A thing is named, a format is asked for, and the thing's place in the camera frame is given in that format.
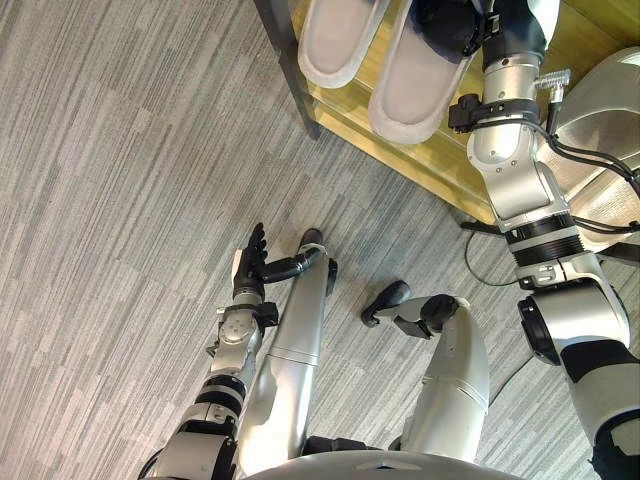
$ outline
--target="robotic hand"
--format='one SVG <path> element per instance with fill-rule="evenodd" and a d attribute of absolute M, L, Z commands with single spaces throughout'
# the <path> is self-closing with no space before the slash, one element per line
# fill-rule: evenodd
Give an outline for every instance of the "robotic hand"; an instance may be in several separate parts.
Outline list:
<path fill-rule="evenodd" d="M 469 160 L 484 177 L 520 286 L 532 292 L 518 303 L 522 326 L 534 353 L 565 371 L 595 470 L 638 478 L 640 364 L 628 350 L 627 314 L 595 254 L 583 249 L 551 170 L 536 161 L 536 135 L 554 133 L 568 83 L 567 71 L 539 76 L 558 3 L 495 1 L 482 102 L 461 97 L 449 126 L 473 132 Z M 539 88 L 551 88 L 548 135 L 537 125 Z"/>

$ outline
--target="floor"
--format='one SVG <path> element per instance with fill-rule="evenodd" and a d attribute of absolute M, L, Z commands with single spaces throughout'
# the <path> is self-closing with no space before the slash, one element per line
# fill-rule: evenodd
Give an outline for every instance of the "floor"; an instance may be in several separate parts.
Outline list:
<path fill-rule="evenodd" d="M 309 431 L 385 447 L 435 347 L 358 313 L 391 280 L 473 305 L 492 390 L 528 358 L 517 286 L 471 277 L 451 209 L 329 132 L 306 137 L 253 2 L 0 4 L 0 478 L 131 479 L 208 368 L 231 259 L 312 225 L 340 264 Z M 510 278 L 501 239 L 483 275 Z M 604 268 L 638 354 L 637 269 Z M 286 285 L 269 287 L 282 305 Z M 529 362 L 489 411 L 478 462 L 595 479 L 558 369 Z"/>

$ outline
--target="shelf leg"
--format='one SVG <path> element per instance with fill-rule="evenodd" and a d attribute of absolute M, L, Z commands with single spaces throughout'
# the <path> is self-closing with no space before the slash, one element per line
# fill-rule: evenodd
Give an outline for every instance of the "shelf leg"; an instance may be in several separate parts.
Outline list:
<path fill-rule="evenodd" d="M 278 55 L 278 63 L 296 102 L 302 123 L 308 135 L 316 140 L 320 136 L 320 124 L 313 114 L 313 99 L 302 90 L 304 77 L 298 67 L 298 42 L 291 24 L 287 0 L 253 0 L 269 41 Z"/>

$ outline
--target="black joint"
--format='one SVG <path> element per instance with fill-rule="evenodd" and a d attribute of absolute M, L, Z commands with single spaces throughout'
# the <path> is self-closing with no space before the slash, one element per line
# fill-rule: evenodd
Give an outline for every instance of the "black joint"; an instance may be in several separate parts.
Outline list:
<path fill-rule="evenodd" d="M 237 425 L 236 421 L 230 416 L 224 419 L 224 423 L 210 422 L 207 420 L 188 420 L 182 424 L 179 431 L 234 437 L 237 431 Z"/>
<path fill-rule="evenodd" d="M 396 317 L 393 320 L 393 323 L 410 337 L 424 338 L 425 340 L 433 337 L 433 334 L 429 331 L 429 327 L 427 327 L 427 324 L 422 320 L 418 320 L 417 322 L 407 322 L 403 318 Z"/>
<path fill-rule="evenodd" d="M 509 230 L 505 233 L 505 238 L 507 243 L 512 245 L 572 226 L 575 226 L 575 222 L 571 215 L 569 213 L 561 213 Z"/>
<path fill-rule="evenodd" d="M 526 267 L 581 252 L 584 252 L 584 247 L 580 237 L 578 235 L 570 235 L 511 253 L 519 267 Z"/>
<path fill-rule="evenodd" d="M 478 95 L 471 93 L 463 95 L 457 104 L 449 107 L 449 128 L 458 133 L 466 133 L 473 130 L 481 120 L 511 115 L 522 115 L 523 120 L 538 123 L 540 107 L 533 100 L 522 98 L 483 105 Z"/>
<path fill-rule="evenodd" d="M 456 313 L 458 307 L 458 302 L 451 295 L 434 295 L 420 309 L 420 320 L 434 332 L 441 332 L 444 322 Z"/>
<path fill-rule="evenodd" d="M 202 387 L 210 387 L 212 385 L 222 385 L 223 387 L 228 387 L 238 392 L 238 395 L 240 395 L 243 400 L 247 394 L 247 388 L 245 387 L 244 383 L 236 377 L 232 377 L 231 375 L 215 375 L 207 379 Z"/>
<path fill-rule="evenodd" d="M 544 318 L 532 297 L 518 302 L 518 311 L 522 318 L 522 328 L 527 335 L 531 350 L 539 357 L 544 357 L 553 365 L 560 365 L 560 357 L 553 345 L 553 340 L 544 323 Z"/>
<path fill-rule="evenodd" d="M 233 465 L 233 457 L 236 454 L 238 444 L 233 438 L 227 438 L 220 447 L 216 464 L 213 467 L 211 480 L 231 480 L 235 474 L 235 465 Z"/>
<path fill-rule="evenodd" d="M 278 306 L 273 302 L 263 302 L 256 307 L 256 321 L 262 335 L 267 327 L 276 327 L 278 325 Z"/>
<path fill-rule="evenodd" d="M 349 440 L 348 438 L 325 438 L 310 436 L 305 441 L 302 455 L 314 455 L 325 452 L 343 452 L 346 450 L 378 450 L 367 446 L 364 442 Z"/>
<path fill-rule="evenodd" d="M 201 393 L 196 397 L 196 401 L 193 403 L 215 403 L 222 407 L 228 408 L 238 417 L 240 416 L 240 412 L 242 411 L 242 403 L 240 403 L 240 401 L 236 397 L 227 392 L 220 392 L 216 390 Z"/>
<path fill-rule="evenodd" d="M 573 383 L 578 383 L 587 373 L 600 367 L 640 363 L 640 360 L 617 340 L 576 343 L 566 347 L 560 355 Z"/>
<path fill-rule="evenodd" d="M 475 93 L 463 95 L 458 103 L 449 107 L 449 128 L 458 133 L 470 132 L 474 125 L 473 112 L 482 106 L 480 97 Z"/>
<path fill-rule="evenodd" d="M 640 410 L 630 410 L 605 422 L 593 446 L 593 469 L 604 479 L 637 480 L 640 478 L 640 455 L 627 455 L 615 444 L 612 430 L 617 426 L 640 418 Z"/>

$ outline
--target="black cable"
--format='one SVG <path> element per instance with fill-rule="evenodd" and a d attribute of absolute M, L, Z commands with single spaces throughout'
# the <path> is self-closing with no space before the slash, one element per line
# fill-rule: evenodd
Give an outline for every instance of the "black cable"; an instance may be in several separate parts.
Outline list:
<path fill-rule="evenodd" d="M 573 220 L 579 227 L 596 233 L 619 235 L 623 233 L 640 232 L 640 225 L 638 224 L 631 224 L 628 227 L 623 227 L 619 225 L 608 225 L 606 223 L 600 223 L 595 220 L 581 217 L 573 217 Z"/>
<path fill-rule="evenodd" d="M 560 140 L 558 140 L 557 137 L 553 137 L 553 138 L 554 138 L 554 143 L 558 147 L 560 147 L 562 150 L 566 150 L 568 152 L 573 152 L 573 153 L 581 153 L 583 155 L 591 155 L 593 157 L 600 157 L 600 158 L 603 158 L 604 160 L 609 160 L 611 163 L 613 163 L 614 165 L 617 165 L 622 170 L 624 170 L 627 173 L 627 175 L 633 176 L 633 170 L 631 170 L 631 167 L 629 167 L 629 165 L 627 165 L 622 160 L 614 157 L 609 153 L 600 152 L 598 150 L 588 150 L 585 148 L 570 147 L 569 145 L 565 145 L 564 143 L 560 142 Z"/>
<path fill-rule="evenodd" d="M 156 464 L 156 461 L 158 460 L 158 456 L 160 456 L 160 453 L 162 453 L 162 449 L 158 450 L 156 453 L 154 453 L 149 457 L 149 460 L 147 460 L 145 464 L 142 466 L 142 469 L 140 469 L 140 473 L 138 474 L 138 480 L 142 480 L 143 478 L 147 477 L 147 475 L 149 474 L 153 466 Z"/>
<path fill-rule="evenodd" d="M 504 390 L 504 388 L 509 384 L 509 382 L 513 380 L 513 377 L 515 377 L 518 373 L 520 373 L 522 369 L 524 369 L 524 367 L 526 367 L 527 364 L 531 360 L 533 360 L 534 357 L 535 355 L 531 355 L 529 358 L 527 358 L 527 360 L 525 360 L 525 362 L 522 365 L 520 365 L 516 370 L 513 371 L 511 375 L 509 375 L 509 377 L 502 383 L 502 385 L 500 385 L 500 388 L 498 388 L 498 391 L 493 395 L 493 398 L 489 401 L 488 408 L 491 408 L 491 405 L 493 405 L 493 402 L 495 402 L 496 399 L 500 396 L 500 394 L 502 393 L 502 390 Z"/>
<path fill-rule="evenodd" d="M 509 285 L 513 285 L 514 283 L 518 283 L 517 278 L 509 283 L 492 283 L 480 277 L 476 272 L 473 271 L 473 269 L 471 268 L 471 264 L 469 263 L 469 245 L 471 244 L 471 239 L 474 237 L 475 234 L 476 232 L 471 232 L 471 235 L 469 235 L 469 238 L 467 238 L 467 243 L 464 246 L 464 264 L 467 266 L 469 273 L 473 275 L 473 277 L 476 280 L 478 280 L 481 283 L 484 283 L 485 285 L 489 285 L 490 287 L 507 287 Z"/>

